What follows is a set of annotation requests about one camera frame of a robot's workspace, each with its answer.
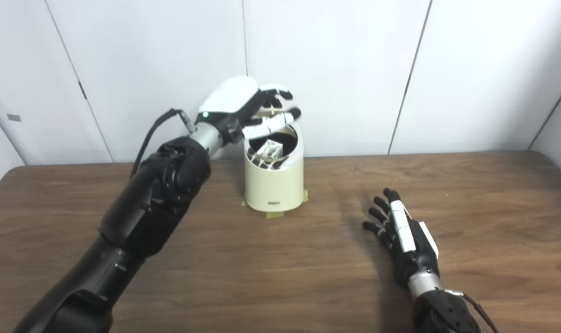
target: wooden table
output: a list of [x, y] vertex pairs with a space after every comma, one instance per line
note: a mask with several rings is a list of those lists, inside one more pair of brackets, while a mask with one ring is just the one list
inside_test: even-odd
[[[88, 248], [130, 167], [25, 166], [1, 181], [0, 333]], [[361, 230], [386, 186], [427, 222], [445, 287], [481, 302], [502, 333], [561, 332], [561, 172], [543, 155], [308, 158], [305, 184], [309, 202], [266, 220], [241, 206], [242, 162], [213, 162], [112, 332], [412, 332], [390, 258]]]

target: robot finger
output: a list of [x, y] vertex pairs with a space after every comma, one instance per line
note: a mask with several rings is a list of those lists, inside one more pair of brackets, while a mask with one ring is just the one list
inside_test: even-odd
[[397, 236], [397, 232], [393, 227], [393, 223], [386, 223], [385, 224], [385, 233], [391, 238], [391, 240], [395, 240]]
[[282, 108], [282, 103], [281, 101], [279, 101], [276, 98], [272, 98], [268, 100], [270, 102], [270, 104], [272, 104], [272, 107], [274, 108]]
[[389, 215], [389, 214], [390, 214], [390, 212], [391, 212], [391, 207], [390, 207], [390, 205], [389, 205], [387, 202], [385, 202], [384, 199], [382, 199], [382, 198], [380, 198], [380, 197], [375, 197], [375, 198], [373, 198], [373, 202], [374, 202], [377, 206], [379, 206], [379, 208], [381, 208], [381, 209], [386, 213], [386, 215]]
[[292, 124], [300, 116], [301, 110], [299, 108], [291, 108], [286, 112], [280, 112], [272, 117], [259, 118], [259, 124], [245, 126], [242, 130], [242, 134], [244, 135], [244, 139], [247, 140], [268, 136], [270, 133], [275, 133], [285, 126]]
[[396, 191], [390, 190], [388, 187], [384, 189], [384, 196], [388, 199], [390, 203], [395, 201], [401, 201], [402, 199], [399, 197], [399, 193]]
[[293, 99], [293, 94], [289, 92], [289, 89], [278, 84], [263, 85], [260, 87], [260, 91], [269, 96], [280, 95], [283, 99]]
[[382, 234], [379, 235], [379, 240], [381, 240], [381, 243], [385, 245], [388, 249], [392, 249], [393, 240], [387, 235], [386, 232], [383, 232]]
[[365, 230], [369, 230], [374, 234], [380, 235], [380, 234], [384, 234], [384, 227], [380, 226], [378, 224], [375, 224], [373, 222], [369, 222], [369, 221], [364, 221], [363, 222], [363, 229]]
[[257, 125], [262, 125], [262, 118], [252, 118], [247, 123], [245, 123], [246, 127]]
[[388, 218], [385, 217], [385, 215], [380, 210], [376, 209], [375, 207], [369, 208], [369, 215], [378, 219], [379, 223], [381, 223], [382, 225], [384, 225], [385, 222], [388, 220]]

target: wall seam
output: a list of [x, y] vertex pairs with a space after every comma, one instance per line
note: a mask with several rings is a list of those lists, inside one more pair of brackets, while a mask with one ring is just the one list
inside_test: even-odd
[[59, 26], [57, 25], [57, 22], [56, 22], [56, 20], [55, 20], [55, 17], [53, 16], [52, 11], [50, 10], [50, 6], [49, 6], [48, 0], [44, 0], [44, 3], [46, 4], [46, 9], [47, 9], [48, 12], [49, 12], [50, 18], [51, 18], [52, 21], [53, 21], [53, 25], [55, 26], [55, 30], [57, 31], [57, 34], [59, 35], [59, 39], [61, 40], [61, 44], [63, 45], [63, 50], [65, 50], [65, 53], [67, 54], [67, 59], [69, 59], [69, 63], [71, 64], [71, 68], [73, 69], [73, 73], [75, 74], [75, 78], [77, 79], [78, 85], [79, 85], [79, 87], [81, 88], [82, 93], [83, 93], [83, 95], [84, 95], [84, 97], [85, 97], [85, 102], [88, 104], [88, 108], [90, 108], [90, 112], [91, 112], [92, 117], [94, 118], [94, 122], [95, 122], [95, 124], [96, 124], [96, 126], [97, 126], [97, 128], [98, 128], [99, 135], [100, 135], [100, 137], [102, 138], [102, 141], [104, 142], [104, 145], [105, 145], [105, 147], [106, 147], [106, 150], [107, 150], [107, 152], [108, 152], [108, 155], [110, 156], [110, 160], [112, 161], [112, 163], [114, 163], [114, 158], [112, 157], [112, 153], [110, 152], [110, 148], [109, 148], [109, 146], [108, 146], [108, 143], [106, 142], [106, 139], [105, 139], [105, 137], [104, 137], [104, 134], [102, 133], [101, 127], [99, 126], [99, 122], [98, 122], [98, 120], [97, 120], [97, 118], [96, 118], [96, 116], [95, 116], [94, 109], [92, 108], [92, 105], [90, 104], [90, 100], [87, 99], [87, 97], [85, 96], [84, 89], [83, 89], [82, 84], [81, 84], [81, 80], [79, 79], [79, 74], [77, 74], [77, 70], [75, 69], [75, 65], [73, 65], [73, 61], [72, 61], [72, 59], [71, 59], [71, 55], [69, 54], [69, 50], [67, 50], [67, 45], [65, 45], [65, 40], [63, 40], [63, 35], [61, 35], [61, 32], [59, 31]]
[[531, 141], [531, 144], [529, 145], [527, 150], [531, 150], [531, 148], [533, 148], [533, 145], [536, 143], [536, 140], [538, 139], [539, 135], [541, 134], [541, 131], [543, 131], [545, 125], [547, 125], [547, 122], [551, 119], [551, 115], [554, 114], [555, 110], [558, 108], [558, 105], [560, 105], [560, 102], [561, 102], [561, 95], [560, 95], [559, 99], [555, 102], [554, 107], [551, 108], [551, 111], [547, 115], [547, 118], [545, 118], [545, 121], [543, 122], [543, 124], [541, 124], [541, 127], [540, 127], [539, 131], [537, 131], [536, 136], [533, 138], [533, 141]]
[[249, 76], [248, 73], [247, 73], [247, 39], [245, 38], [245, 8], [244, 8], [244, 0], [242, 0], [242, 22], [243, 22], [243, 32], [244, 32], [245, 76]]
[[410, 81], [412, 80], [412, 72], [414, 72], [414, 66], [416, 65], [416, 58], [418, 57], [418, 51], [420, 50], [420, 44], [422, 44], [422, 37], [424, 36], [424, 29], [426, 28], [428, 15], [430, 14], [430, 9], [433, 5], [433, 0], [428, 3], [427, 14], [424, 17], [424, 22], [422, 23], [422, 30], [420, 31], [420, 37], [418, 38], [418, 44], [416, 45], [416, 52], [414, 52], [414, 59], [412, 60], [412, 66], [410, 67], [410, 72], [408, 74], [408, 81], [406, 82], [406, 88], [403, 90], [402, 102], [399, 105], [399, 111], [397, 112], [397, 118], [395, 120], [395, 126], [393, 126], [392, 138], [390, 141], [390, 147], [388, 148], [388, 154], [391, 153], [393, 146], [393, 140], [395, 139], [395, 133], [397, 131], [397, 125], [399, 124], [399, 118], [402, 114], [403, 104], [406, 101], [406, 95], [408, 94], [408, 87], [410, 86]]

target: robotic arm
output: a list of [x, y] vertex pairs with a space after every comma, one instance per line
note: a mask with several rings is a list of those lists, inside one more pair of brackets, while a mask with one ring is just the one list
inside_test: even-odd
[[363, 228], [377, 234], [390, 251], [393, 277], [407, 287], [414, 298], [412, 323], [417, 333], [480, 333], [480, 327], [464, 303], [466, 299], [494, 333], [498, 330], [479, 304], [460, 291], [441, 285], [439, 249], [424, 222], [410, 217], [399, 194], [384, 190], [387, 203], [380, 197], [373, 202], [382, 211], [371, 207], [369, 214], [378, 223], [363, 222]]
[[[162, 249], [211, 175], [211, 156], [225, 145], [241, 141], [243, 130], [260, 107], [282, 107], [279, 95], [293, 98], [281, 86], [258, 88], [253, 78], [237, 77], [221, 84], [207, 98], [194, 124], [181, 110], [161, 116], [143, 143], [130, 181], [105, 213], [99, 236], [14, 333], [107, 333], [112, 307], [145, 259]], [[295, 108], [289, 115], [297, 113], [301, 114]], [[141, 164], [154, 129], [176, 114], [190, 135], [164, 143]], [[269, 134], [257, 131], [251, 136], [259, 133]]]

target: black cable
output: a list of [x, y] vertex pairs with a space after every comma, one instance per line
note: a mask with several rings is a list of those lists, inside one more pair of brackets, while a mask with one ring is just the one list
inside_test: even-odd
[[488, 324], [488, 326], [490, 326], [490, 328], [492, 329], [492, 331], [494, 333], [500, 333], [498, 331], [498, 329], [496, 329], [496, 326], [494, 326], [494, 322], [492, 321], [492, 319], [490, 319], [490, 317], [488, 316], [488, 314], [484, 311], [484, 308], [482, 308], [481, 305], [479, 305], [478, 303], [476, 303], [475, 301], [473, 301], [473, 299], [471, 299], [471, 297], [469, 297], [468, 295], [466, 295], [466, 293], [463, 293], [463, 297], [466, 299], [466, 301], [468, 301], [469, 303], [471, 303], [471, 305], [473, 305], [473, 308], [475, 308], [475, 310], [480, 314], [480, 316], [482, 317], [482, 319], [486, 322], [486, 324]]
[[145, 140], [143, 141], [143, 145], [141, 145], [141, 149], [139, 149], [137, 158], [134, 160], [133, 170], [131, 171], [131, 176], [130, 176], [131, 178], [133, 177], [133, 175], [135, 175], [135, 173], [137, 173], [137, 170], [139, 169], [139, 164], [141, 164], [141, 159], [143, 159], [143, 155], [145, 154], [145, 149], [147, 149], [147, 145], [149, 145], [149, 141], [151, 140], [151, 137], [153, 136], [155, 130], [158, 129], [158, 127], [161, 124], [163, 124], [166, 120], [177, 114], [181, 114], [182, 112], [183, 112], [182, 110], [175, 110], [171, 108], [167, 112], [159, 116], [157, 120], [155, 120], [153, 126], [151, 126], [151, 128], [147, 132], [147, 135], [145, 136]]

